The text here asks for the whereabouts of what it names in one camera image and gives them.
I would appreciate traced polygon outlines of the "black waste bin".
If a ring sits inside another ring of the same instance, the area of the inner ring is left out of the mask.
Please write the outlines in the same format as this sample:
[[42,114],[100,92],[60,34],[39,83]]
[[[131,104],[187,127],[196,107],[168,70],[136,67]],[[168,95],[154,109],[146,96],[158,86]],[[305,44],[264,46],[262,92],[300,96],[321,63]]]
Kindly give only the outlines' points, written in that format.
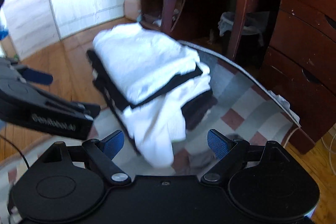
[[268,22],[269,12],[251,12],[245,16],[242,22],[238,22],[235,28],[235,12],[224,12],[218,23],[219,35],[223,36],[225,32],[230,31],[231,37],[227,49],[227,58],[234,61],[238,52],[240,39],[242,36],[258,36],[260,46],[264,45],[263,32]]

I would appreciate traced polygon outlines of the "stack of folded clothes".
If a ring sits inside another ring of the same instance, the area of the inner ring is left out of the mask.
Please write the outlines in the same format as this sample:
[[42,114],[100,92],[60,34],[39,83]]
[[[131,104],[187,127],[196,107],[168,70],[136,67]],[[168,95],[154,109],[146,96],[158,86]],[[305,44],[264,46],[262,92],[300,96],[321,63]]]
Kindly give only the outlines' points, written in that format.
[[186,137],[183,106],[210,91],[210,69],[199,54],[171,37],[121,24],[93,40],[94,69],[105,76],[117,115],[145,160],[155,168],[174,161],[173,146]]

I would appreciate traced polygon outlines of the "pink box on floor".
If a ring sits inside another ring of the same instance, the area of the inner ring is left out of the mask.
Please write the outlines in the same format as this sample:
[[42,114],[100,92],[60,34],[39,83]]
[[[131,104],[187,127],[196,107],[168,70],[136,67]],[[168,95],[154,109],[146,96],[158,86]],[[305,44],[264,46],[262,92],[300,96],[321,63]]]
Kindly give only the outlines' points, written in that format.
[[141,21],[141,0],[125,0],[123,10],[126,19],[135,22]]

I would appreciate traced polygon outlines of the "dark wooden dresser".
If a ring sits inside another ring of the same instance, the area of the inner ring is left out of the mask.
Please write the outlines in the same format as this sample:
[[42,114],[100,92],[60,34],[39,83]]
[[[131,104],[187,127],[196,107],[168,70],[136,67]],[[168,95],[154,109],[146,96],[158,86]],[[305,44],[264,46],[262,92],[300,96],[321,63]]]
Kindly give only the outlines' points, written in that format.
[[260,79],[299,116],[289,140],[307,153],[335,124],[335,0],[281,0]]

